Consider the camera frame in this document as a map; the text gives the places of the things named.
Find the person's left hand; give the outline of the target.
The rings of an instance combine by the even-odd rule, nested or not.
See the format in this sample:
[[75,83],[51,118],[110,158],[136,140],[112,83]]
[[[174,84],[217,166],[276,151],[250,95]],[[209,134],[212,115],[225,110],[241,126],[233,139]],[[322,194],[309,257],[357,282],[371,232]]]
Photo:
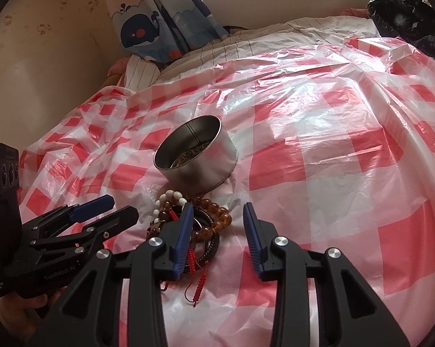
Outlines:
[[53,305],[66,287],[59,288],[50,296],[43,294],[34,298],[22,298],[10,293],[0,298],[0,322],[5,329],[22,342],[27,342],[36,332],[42,319],[36,310]]

